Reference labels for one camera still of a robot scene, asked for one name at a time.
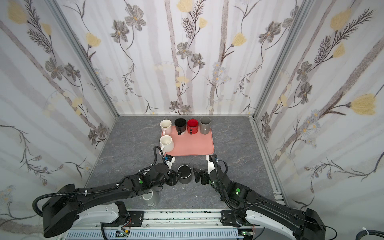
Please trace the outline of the black interior steel mug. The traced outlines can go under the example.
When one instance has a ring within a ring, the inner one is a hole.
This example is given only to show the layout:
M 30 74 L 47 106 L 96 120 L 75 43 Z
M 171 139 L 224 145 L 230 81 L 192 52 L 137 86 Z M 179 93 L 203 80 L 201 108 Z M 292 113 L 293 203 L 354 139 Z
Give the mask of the black interior steel mug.
M 178 173 L 180 174 L 179 182 L 181 184 L 188 184 L 192 180 L 192 168 L 188 165 L 181 165 L 178 168 Z

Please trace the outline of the white ribbed upside-down mug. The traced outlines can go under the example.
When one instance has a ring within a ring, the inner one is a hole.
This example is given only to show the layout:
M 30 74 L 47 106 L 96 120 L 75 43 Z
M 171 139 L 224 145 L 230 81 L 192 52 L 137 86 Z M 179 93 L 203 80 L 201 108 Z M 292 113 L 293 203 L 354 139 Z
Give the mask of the white ribbed upside-down mug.
M 174 141 L 169 135 L 164 135 L 160 138 L 160 145 L 161 150 L 164 154 L 171 152 L 175 147 Z

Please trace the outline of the pale pink mug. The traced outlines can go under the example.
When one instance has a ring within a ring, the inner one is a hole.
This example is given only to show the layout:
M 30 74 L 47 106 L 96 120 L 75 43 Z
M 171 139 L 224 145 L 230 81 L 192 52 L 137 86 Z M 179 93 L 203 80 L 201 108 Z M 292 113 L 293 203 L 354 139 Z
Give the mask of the pale pink mug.
M 160 122 L 162 136 L 170 135 L 172 133 L 172 121 L 165 119 Z

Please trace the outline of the dark mug white base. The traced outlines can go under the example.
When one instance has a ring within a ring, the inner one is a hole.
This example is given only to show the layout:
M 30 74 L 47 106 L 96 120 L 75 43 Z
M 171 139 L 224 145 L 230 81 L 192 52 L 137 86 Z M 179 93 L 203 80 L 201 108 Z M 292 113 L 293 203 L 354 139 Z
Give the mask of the dark mug white base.
M 176 119 L 175 128 L 179 136 L 183 135 L 187 130 L 187 120 L 183 118 Z

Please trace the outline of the red mug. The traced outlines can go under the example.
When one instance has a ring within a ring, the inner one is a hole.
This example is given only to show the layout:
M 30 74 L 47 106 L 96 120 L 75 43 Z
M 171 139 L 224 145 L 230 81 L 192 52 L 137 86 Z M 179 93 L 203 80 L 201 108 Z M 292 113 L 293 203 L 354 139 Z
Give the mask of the red mug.
M 190 119 L 187 121 L 187 131 L 190 135 L 194 135 L 199 130 L 199 121 L 196 119 Z

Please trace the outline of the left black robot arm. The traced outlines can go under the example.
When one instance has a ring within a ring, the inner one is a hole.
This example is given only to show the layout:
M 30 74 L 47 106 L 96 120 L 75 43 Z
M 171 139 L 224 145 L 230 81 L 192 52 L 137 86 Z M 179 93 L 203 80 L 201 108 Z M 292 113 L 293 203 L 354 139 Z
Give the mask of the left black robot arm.
M 82 212 L 90 208 L 148 194 L 153 188 L 168 183 L 175 157 L 165 154 L 158 146 L 154 147 L 154 153 L 161 154 L 160 162 L 154 160 L 149 167 L 137 174 L 125 176 L 116 183 L 93 188 L 76 188 L 74 184 L 69 184 L 56 193 L 37 197 L 32 207 L 43 218 L 44 237 L 63 234 L 80 219 Z

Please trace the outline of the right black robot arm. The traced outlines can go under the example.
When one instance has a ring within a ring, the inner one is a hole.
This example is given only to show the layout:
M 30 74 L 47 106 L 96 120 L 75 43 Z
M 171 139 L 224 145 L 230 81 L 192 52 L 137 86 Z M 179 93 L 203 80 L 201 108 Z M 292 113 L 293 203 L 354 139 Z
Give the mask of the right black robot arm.
M 290 240 L 326 239 L 328 226 L 316 211 L 289 208 L 245 185 L 231 181 L 227 175 L 228 169 L 222 170 L 219 162 L 216 155 L 209 155 L 208 168 L 194 168 L 193 173 L 197 183 L 209 184 L 230 209 L 232 216 L 224 221 L 225 224 L 232 227 L 261 226 Z

